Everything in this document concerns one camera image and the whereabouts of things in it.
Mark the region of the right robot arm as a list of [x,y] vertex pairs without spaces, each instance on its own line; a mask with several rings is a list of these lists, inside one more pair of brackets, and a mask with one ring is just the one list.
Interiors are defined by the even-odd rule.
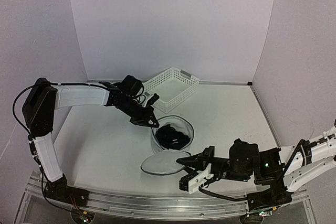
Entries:
[[[280,207],[292,201],[292,194],[307,182],[335,168],[335,127],[310,140],[301,139],[296,146],[275,147],[260,151],[257,144],[234,140],[228,158],[215,156],[215,147],[179,158],[187,175],[179,181],[179,189],[197,191],[231,202],[246,201],[248,212]],[[235,198],[207,190],[220,180],[247,182],[266,189]]]

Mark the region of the white mesh laundry bag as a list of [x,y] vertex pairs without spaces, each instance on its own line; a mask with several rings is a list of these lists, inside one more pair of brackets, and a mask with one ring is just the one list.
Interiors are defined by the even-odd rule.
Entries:
[[[140,169],[150,175],[167,176],[173,175],[184,169],[184,165],[178,164],[178,158],[191,156],[188,152],[195,136],[192,124],[178,115],[167,115],[158,119],[160,126],[151,129],[151,147],[153,155],[147,157],[141,164]],[[181,150],[165,149],[156,140],[155,133],[165,125],[170,124],[177,131],[183,132],[191,138],[190,143]]]

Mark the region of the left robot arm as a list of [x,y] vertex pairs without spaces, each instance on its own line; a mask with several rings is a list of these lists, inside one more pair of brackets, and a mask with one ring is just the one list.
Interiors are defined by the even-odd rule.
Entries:
[[145,95],[143,83],[130,75],[116,83],[52,83],[39,78],[29,90],[22,112],[30,150],[46,180],[42,187],[46,199],[84,207],[89,196],[87,190],[69,186],[60,167],[52,141],[56,109],[84,105],[114,107],[129,116],[133,125],[159,127],[153,107],[159,95]]

